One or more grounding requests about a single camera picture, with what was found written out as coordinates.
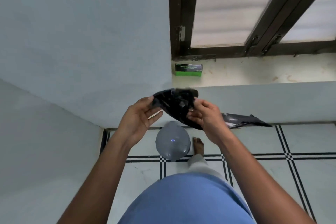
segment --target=garbage bag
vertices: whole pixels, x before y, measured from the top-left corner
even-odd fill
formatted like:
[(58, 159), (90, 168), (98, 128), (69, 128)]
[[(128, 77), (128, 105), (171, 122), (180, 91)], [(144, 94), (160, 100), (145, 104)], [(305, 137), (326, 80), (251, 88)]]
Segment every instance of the garbage bag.
[[(172, 88), (155, 93), (152, 106), (161, 107), (168, 115), (189, 127), (203, 130), (200, 125), (187, 118), (189, 109), (194, 108), (195, 97), (198, 97), (195, 89)], [(222, 116), (230, 129), (246, 126), (272, 127), (253, 115), (222, 113)]]

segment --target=hand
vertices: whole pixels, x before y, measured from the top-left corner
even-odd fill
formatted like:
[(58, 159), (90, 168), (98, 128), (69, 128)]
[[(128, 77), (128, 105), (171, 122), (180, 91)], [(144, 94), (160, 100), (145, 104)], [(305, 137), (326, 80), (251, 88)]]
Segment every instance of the hand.
[(203, 99), (195, 99), (194, 109), (188, 112), (187, 118), (199, 124), (210, 141), (220, 143), (220, 136), (228, 126), (223, 120), (220, 109)]
[(141, 98), (134, 105), (128, 107), (120, 121), (115, 134), (118, 135), (118, 138), (124, 140), (124, 143), (129, 149), (136, 145), (142, 139), (148, 128), (163, 115), (163, 112), (159, 112), (149, 118), (161, 110), (160, 107), (151, 109), (153, 99), (153, 96)]

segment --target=gray lid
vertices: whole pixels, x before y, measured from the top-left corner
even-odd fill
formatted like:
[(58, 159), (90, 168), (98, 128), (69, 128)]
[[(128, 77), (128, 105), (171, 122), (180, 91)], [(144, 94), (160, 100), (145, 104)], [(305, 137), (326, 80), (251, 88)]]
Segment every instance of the gray lid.
[(162, 157), (176, 161), (188, 154), (191, 142), (187, 131), (170, 121), (158, 132), (155, 144)]

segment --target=green and black box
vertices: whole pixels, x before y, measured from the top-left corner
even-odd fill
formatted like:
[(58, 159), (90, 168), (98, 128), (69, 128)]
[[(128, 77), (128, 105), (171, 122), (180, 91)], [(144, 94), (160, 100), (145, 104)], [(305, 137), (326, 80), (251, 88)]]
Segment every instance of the green and black box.
[(203, 65), (175, 64), (176, 76), (201, 76)]

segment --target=person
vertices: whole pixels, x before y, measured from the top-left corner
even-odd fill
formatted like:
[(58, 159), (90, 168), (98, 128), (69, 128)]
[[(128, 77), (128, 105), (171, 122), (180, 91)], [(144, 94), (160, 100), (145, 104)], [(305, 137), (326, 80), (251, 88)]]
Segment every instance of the person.
[[(143, 98), (128, 108), (58, 224), (107, 223), (130, 149), (163, 114), (160, 108), (151, 109), (152, 101), (153, 96)], [(249, 208), (207, 167), (202, 142), (193, 139), (196, 151), (189, 172), (149, 186), (119, 223), (254, 223), (252, 216), (258, 224), (315, 223), (229, 130), (217, 106), (201, 99), (195, 99), (194, 106), (187, 117), (220, 148)]]

